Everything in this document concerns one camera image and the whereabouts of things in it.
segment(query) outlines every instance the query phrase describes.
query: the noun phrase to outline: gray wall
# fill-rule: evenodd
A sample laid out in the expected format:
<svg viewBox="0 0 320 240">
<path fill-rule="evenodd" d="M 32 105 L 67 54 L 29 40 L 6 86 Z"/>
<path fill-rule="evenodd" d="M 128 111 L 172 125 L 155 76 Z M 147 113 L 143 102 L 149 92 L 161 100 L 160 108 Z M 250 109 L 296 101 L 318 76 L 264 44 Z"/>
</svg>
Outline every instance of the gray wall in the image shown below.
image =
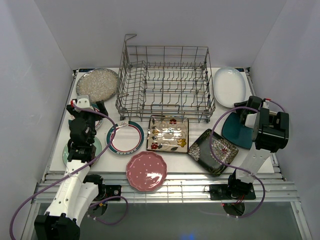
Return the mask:
<svg viewBox="0 0 320 240">
<path fill-rule="evenodd" d="M 0 0 L 0 238 L 45 170 L 72 71 L 33 0 Z M 15 221 L 17 239 L 30 209 Z"/>
<path fill-rule="evenodd" d="M 320 239 L 320 0 L 288 0 L 257 55 L 254 89 L 283 104 L 290 139 L 277 156 L 294 180 L 313 239 Z"/>
<path fill-rule="evenodd" d="M 72 69 L 117 67 L 124 35 L 208 46 L 213 66 L 252 65 L 286 0 L 35 0 Z"/>
</svg>

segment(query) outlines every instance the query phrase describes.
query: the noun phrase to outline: dish rack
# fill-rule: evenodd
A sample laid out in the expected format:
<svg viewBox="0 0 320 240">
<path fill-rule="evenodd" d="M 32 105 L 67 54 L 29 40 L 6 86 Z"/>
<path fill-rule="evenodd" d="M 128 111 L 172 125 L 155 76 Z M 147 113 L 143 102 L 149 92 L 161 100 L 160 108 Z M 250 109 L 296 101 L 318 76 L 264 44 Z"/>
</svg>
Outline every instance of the dish rack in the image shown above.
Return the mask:
<svg viewBox="0 0 320 240">
<path fill-rule="evenodd" d="M 208 123 L 216 109 L 209 48 L 128 45 L 135 36 L 124 38 L 115 103 L 120 120 L 161 115 Z"/>
</svg>

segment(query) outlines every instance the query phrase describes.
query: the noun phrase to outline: speckled gray plate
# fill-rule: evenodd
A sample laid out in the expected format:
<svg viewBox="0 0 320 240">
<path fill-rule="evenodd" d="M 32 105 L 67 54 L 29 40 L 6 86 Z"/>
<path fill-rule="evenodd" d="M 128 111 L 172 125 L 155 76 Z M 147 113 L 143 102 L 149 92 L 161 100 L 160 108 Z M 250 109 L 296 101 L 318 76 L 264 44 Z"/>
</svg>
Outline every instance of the speckled gray plate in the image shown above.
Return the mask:
<svg viewBox="0 0 320 240">
<path fill-rule="evenodd" d="M 76 94 L 89 95 L 91 102 L 106 101 L 117 90 L 118 74 L 107 68 L 96 68 L 85 73 L 76 83 Z"/>
</svg>

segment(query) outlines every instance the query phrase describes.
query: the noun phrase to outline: pink plate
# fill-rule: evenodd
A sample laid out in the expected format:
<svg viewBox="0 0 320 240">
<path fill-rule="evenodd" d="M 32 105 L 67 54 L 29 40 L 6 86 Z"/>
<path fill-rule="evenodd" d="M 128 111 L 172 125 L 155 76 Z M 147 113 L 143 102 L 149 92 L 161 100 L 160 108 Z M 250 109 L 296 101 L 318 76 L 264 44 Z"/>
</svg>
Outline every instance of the pink plate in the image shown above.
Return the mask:
<svg viewBox="0 0 320 240">
<path fill-rule="evenodd" d="M 142 192 L 160 187 L 166 177 L 166 162 L 152 151 L 142 151 L 134 155 L 126 165 L 126 178 L 130 185 Z"/>
</svg>

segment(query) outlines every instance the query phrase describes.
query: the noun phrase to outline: black floral plate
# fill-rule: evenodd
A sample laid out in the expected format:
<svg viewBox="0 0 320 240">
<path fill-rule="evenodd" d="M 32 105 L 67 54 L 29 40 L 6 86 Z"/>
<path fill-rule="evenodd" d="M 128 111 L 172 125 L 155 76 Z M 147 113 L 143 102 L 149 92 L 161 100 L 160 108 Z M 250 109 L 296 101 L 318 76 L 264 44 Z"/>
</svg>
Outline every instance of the black floral plate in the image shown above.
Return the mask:
<svg viewBox="0 0 320 240">
<path fill-rule="evenodd" d="M 213 157 L 210 151 L 210 134 L 211 129 L 205 130 L 191 145 L 187 153 L 200 164 L 201 167 L 215 177 L 219 177 L 227 167 L 223 166 Z M 239 152 L 238 148 L 216 132 L 213 133 L 212 147 L 215 155 L 226 164 L 230 164 Z"/>
</svg>

